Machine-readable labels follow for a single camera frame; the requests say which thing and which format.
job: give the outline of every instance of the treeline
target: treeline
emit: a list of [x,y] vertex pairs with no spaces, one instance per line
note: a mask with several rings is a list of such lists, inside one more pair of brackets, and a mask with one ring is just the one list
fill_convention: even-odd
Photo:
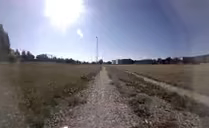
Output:
[[10,48],[10,40],[8,33],[4,30],[3,25],[0,24],[0,62],[56,62],[68,64],[97,64],[97,62],[82,62],[79,60],[58,58],[48,54],[33,55],[30,51],[19,51]]
[[145,59],[145,60],[134,60],[134,64],[200,64],[209,63],[209,54],[194,56],[194,57],[181,57],[181,58],[171,58],[167,57],[165,59]]

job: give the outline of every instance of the dry grass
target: dry grass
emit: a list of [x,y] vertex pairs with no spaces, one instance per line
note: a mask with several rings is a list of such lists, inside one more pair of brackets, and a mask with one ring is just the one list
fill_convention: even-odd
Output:
[[209,96],[209,64],[202,65],[116,65],[155,80]]
[[99,70],[99,65],[0,64],[0,86],[17,95],[13,100],[26,123],[40,128],[60,100],[67,98],[69,106],[80,103],[74,94],[85,89]]
[[[200,118],[201,120],[202,126],[209,127],[209,108],[207,106],[197,103],[196,101],[186,96],[180,96],[177,93],[169,92],[157,85],[148,83],[141,78],[137,78],[132,74],[124,72],[118,67],[116,68],[116,66],[108,66],[107,70],[109,72],[109,76],[113,80],[113,84],[117,86],[119,92],[123,96],[129,98],[129,105],[131,106],[133,111],[139,117],[141,117],[141,119],[151,118],[154,111],[157,111],[157,113],[164,113],[159,116],[159,120],[162,123],[159,123],[157,121],[153,124],[154,126],[152,127],[176,127],[175,122],[171,121],[171,119],[174,120],[174,118],[171,118],[171,116],[175,117],[175,115],[181,115],[178,113],[183,113],[182,115],[184,116],[182,116],[181,119],[187,120],[186,118],[189,117],[191,123],[192,120],[195,120],[195,115],[198,115],[198,118]],[[165,101],[167,104],[170,104],[172,108],[169,109],[167,105],[160,103],[158,100],[154,100],[156,99],[155,97]],[[153,102],[156,101],[159,103],[154,104],[154,106],[160,105],[160,107],[151,109],[150,104],[153,104]]]

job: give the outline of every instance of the green grass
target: green grass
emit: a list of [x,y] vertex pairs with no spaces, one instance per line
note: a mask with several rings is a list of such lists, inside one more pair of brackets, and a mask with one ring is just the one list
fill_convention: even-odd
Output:
[[26,123],[40,128],[60,100],[79,103],[74,94],[85,89],[99,65],[0,64],[0,86],[14,88]]

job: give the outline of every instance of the sun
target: sun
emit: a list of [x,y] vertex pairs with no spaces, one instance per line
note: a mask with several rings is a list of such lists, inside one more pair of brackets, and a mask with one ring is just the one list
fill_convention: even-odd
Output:
[[66,30],[83,12],[83,0],[45,0],[45,16],[61,30]]

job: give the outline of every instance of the utility pole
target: utility pole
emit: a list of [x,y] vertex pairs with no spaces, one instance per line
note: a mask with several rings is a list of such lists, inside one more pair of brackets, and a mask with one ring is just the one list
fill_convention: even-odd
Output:
[[99,38],[96,36],[96,62],[99,61]]

